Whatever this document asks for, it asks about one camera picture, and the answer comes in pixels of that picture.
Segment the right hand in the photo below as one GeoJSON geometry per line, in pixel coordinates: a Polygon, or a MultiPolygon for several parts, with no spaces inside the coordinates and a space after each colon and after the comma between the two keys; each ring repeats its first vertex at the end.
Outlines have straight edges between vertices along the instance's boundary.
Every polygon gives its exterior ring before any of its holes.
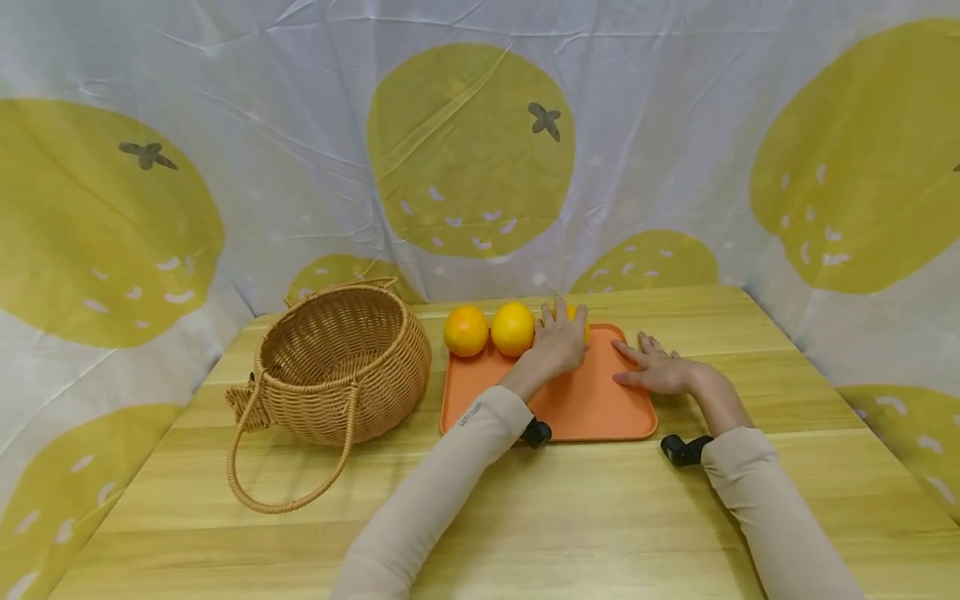
{"type": "Polygon", "coordinates": [[[676,350],[667,354],[656,338],[642,331],[636,335],[636,341],[637,348],[634,349],[613,340],[613,347],[639,369],[619,372],[613,376],[614,381],[664,396],[692,393],[694,375],[703,367],[701,363],[682,358],[676,350]]]}

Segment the beige sleeve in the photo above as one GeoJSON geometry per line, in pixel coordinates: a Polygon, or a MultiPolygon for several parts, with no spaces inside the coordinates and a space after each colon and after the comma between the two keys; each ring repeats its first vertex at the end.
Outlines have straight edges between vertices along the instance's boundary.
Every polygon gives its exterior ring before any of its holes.
{"type": "Polygon", "coordinates": [[[407,598],[480,475],[516,443],[532,418],[523,400],[506,388],[480,395],[360,532],[331,600],[407,598]]]}
{"type": "Polygon", "coordinates": [[[739,427],[704,447],[703,464],[740,522],[770,600],[855,600],[863,592],[756,429],[739,427]]]}

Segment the left hand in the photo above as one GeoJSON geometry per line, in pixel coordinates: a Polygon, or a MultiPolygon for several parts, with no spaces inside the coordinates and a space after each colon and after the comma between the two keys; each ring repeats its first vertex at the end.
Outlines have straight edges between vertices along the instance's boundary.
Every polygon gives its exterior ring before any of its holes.
{"type": "Polygon", "coordinates": [[[587,307],[579,304],[573,321],[567,317],[563,298],[554,299],[554,307],[556,310],[551,310],[549,304],[544,304],[540,308],[542,317],[537,321],[534,345],[528,352],[545,361],[556,377],[584,364],[587,307]]]}

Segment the fabric backdrop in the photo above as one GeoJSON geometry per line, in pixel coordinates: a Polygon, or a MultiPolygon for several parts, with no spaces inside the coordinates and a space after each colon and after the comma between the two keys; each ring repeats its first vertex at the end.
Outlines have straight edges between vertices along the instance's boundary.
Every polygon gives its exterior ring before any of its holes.
{"type": "Polygon", "coordinates": [[[955,0],[0,2],[0,594],[252,316],[382,275],[745,287],[960,517],[958,107],[955,0]]]}

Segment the orange plastic tray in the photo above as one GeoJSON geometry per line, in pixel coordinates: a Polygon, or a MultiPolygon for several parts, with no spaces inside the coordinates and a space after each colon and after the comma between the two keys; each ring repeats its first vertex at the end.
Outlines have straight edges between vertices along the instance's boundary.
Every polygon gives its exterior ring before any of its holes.
{"type": "MultiPolygon", "coordinates": [[[[625,341],[616,325],[590,324],[584,364],[549,383],[530,402],[537,419],[550,425],[554,442],[642,440],[657,430],[657,413],[646,391],[625,388],[612,379],[614,373],[634,368],[611,345],[613,339],[625,341]]],[[[441,433],[457,422],[477,396],[496,385],[515,361],[492,343],[472,358],[450,354],[441,433]]]]}

